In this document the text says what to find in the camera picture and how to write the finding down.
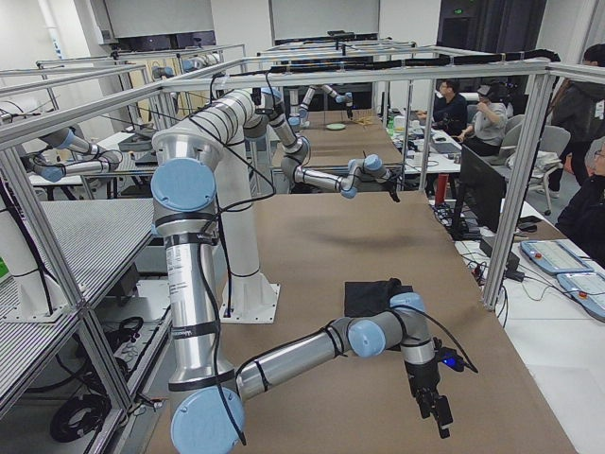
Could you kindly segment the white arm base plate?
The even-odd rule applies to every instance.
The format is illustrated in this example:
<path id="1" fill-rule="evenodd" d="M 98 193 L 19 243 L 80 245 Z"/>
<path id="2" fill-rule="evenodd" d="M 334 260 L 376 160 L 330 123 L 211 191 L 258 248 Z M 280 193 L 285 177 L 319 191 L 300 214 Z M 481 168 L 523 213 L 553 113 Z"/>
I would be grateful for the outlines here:
<path id="1" fill-rule="evenodd" d="M 281 287 L 279 284 L 237 283 L 231 299 L 231 310 L 227 308 L 228 290 L 223 291 L 223 304 L 219 315 L 223 323 L 266 324 L 274 323 Z"/>

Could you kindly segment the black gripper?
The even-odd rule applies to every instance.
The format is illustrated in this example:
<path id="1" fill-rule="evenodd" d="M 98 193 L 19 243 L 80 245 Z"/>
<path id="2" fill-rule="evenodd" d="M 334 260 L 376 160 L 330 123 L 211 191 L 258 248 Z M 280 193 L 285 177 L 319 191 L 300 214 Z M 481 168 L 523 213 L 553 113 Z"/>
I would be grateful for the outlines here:
<path id="1" fill-rule="evenodd" d="M 390 177 L 386 181 L 384 181 L 383 188 L 389 193 L 389 196 L 391 197 L 391 199 L 394 202 L 396 202 L 396 203 L 400 202 L 400 198 L 397 193 L 397 178 L 396 177 Z"/>
<path id="2" fill-rule="evenodd" d="M 448 399 L 439 395 L 437 386 L 441 380 L 438 363 L 428 361 L 423 364 L 406 364 L 406 373 L 412 396 L 416 399 L 423 419 L 435 417 L 441 438 L 450 436 L 449 427 L 453 423 Z"/>

